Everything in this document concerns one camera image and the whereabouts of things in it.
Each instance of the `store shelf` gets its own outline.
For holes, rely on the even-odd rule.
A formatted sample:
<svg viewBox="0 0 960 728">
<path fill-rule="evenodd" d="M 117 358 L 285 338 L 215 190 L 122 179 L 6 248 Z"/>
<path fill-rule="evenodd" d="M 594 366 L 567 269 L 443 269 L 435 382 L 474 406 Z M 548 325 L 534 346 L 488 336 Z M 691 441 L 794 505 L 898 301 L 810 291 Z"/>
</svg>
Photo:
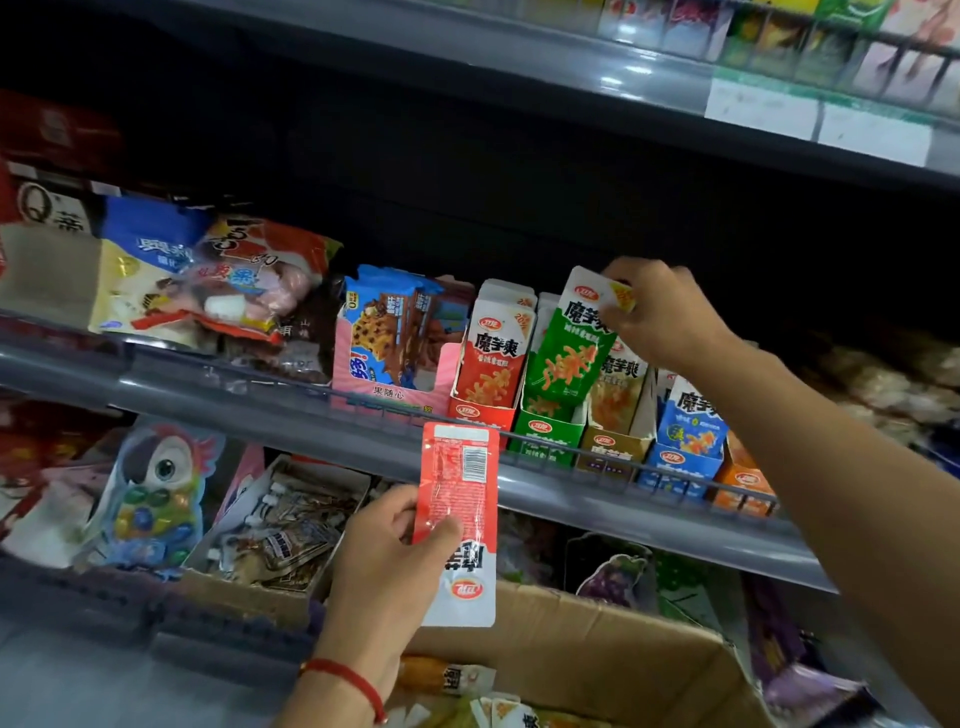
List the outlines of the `store shelf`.
<svg viewBox="0 0 960 728">
<path fill-rule="evenodd" d="M 116 8 L 127 5 L 116 0 L 104 2 Z M 743 0 L 723 2 L 745 4 Z M 794 98 L 813 99 L 816 119 L 799 138 L 792 138 L 782 129 L 783 119 L 768 119 L 747 128 L 732 121 L 736 114 L 725 116 L 716 108 L 708 109 L 714 76 L 719 71 L 716 63 L 600 37 L 598 3 L 571 0 L 539 6 L 556 8 L 547 15 L 553 27 L 518 20 L 534 16 L 546 22 L 543 13 L 525 12 L 522 2 L 489 0 L 448 4 L 441 0 L 183 0 L 176 4 L 155 0 L 142 9 L 123 10 L 153 22 L 166 13 L 183 13 L 187 8 L 215 11 L 220 18 L 249 31 L 252 42 L 272 54 L 569 118 L 713 155 L 851 181 L 876 182 L 879 174 L 888 180 L 960 189 L 960 124 L 944 109 L 930 105 L 932 92 L 921 102 L 907 104 L 888 94 L 886 85 L 870 91 L 840 87 L 836 81 L 814 86 L 799 84 L 790 78 L 792 74 L 786 74 L 782 78 L 792 88 L 789 93 Z M 770 6 L 758 7 L 775 15 L 795 16 Z M 172 20 L 171 15 L 161 25 L 175 33 Z M 812 20 L 807 18 L 805 22 L 810 24 Z M 844 26 L 818 20 L 816 27 Z M 891 43 L 900 48 L 901 59 L 905 53 L 920 49 L 947 59 L 955 55 L 890 34 L 858 32 L 857 38 L 864 49 L 873 40 Z M 769 81 L 763 76 L 748 76 L 761 84 Z M 522 80 L 525 85 L 511 85 L 511 79 Z M 744 89 L 755 87 L 747 81 L 737 84 Z M 565 93 L 551 95 L 545 88 Z M 874 130 L 871 133 L 877 138 L 883 136 L 883 140 L 866 145 L 869 149 L 855 145 L 851 151 L 833 146 L 823 133 L 823 125 L 827 109 L 835 108 L 837 91 L 845 99 L 858 99 L 861 109 L 863 100 L 883 102 L 866 107 L 870 118 L 892 115 L 899 119 L 905 111 L 921 112 L 920 126 L 930 129 L 928 152 L 922 155 L 925 162 L 922 158 L 906 162 L 901 154 L 900 134 L 916 130 Z M 858 117 L 859 123 L 864 118 L 868 117 Z M 857 133 L 864 133 L 862 126 Z M 718 146 L 718 139 L 725 143 Z"/>
<path fill-rule="evenodd" d="M 47 399 L 179 419 L 400 480 L 420 479 L 421 429 L 409 416 L 349 412 L 339 396 L 242 373 L 212 360 L 130 348 L 69 352 L 0 334 L 0 384 Z M 500 504 L 816 589 L 835 591 L 797 528 L 781 518 L 721 511 L 703 501 L 599 473 L 504 453 Z"/>
</svg>

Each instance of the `red logo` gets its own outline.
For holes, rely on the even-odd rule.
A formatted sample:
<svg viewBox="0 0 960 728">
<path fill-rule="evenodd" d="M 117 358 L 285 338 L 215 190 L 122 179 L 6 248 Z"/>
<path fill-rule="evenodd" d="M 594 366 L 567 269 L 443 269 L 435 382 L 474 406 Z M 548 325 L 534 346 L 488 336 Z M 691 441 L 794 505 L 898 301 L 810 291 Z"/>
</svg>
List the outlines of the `red logo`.
<svg viewBox="0 0 960 728">
<path fill-rule="evenodd" d="M 450 591 L 458 599 L 475 599 L 483 593 L 483 584 L 476 579 L 457 579 L 450 585 Z"/>
<path fill-rule="evenodd" d="M 680 465 L 681 463 L 686 462 L 686 458 L 683 455 L 679 454 L 678 452 L 674 452 L 673 450 L 664 450 L 661 452 L 660 460 L 662 460 L 664 463 L 669 463 L 670 465 Z"/>
<path fill-rule="evenodd" d="M 462 417 L 480 417 L 480 410 L 471 407 L 469 404 L 458 404 L 456 406 L 457 414 Z"/>
<path fill-rule="evenodd" d="M 760 482 L 760 479 L 753 473 L 737 473 L 733 479 L 740 485 L 757 485 Z"/>
<path fill-rule="evenodd" d="M 578 285 L 573 289 L 580 298 L 587 299 L 588 301 L 599 301 L 600 294 L 590 288 L 588 285 Z"/>
</svg>

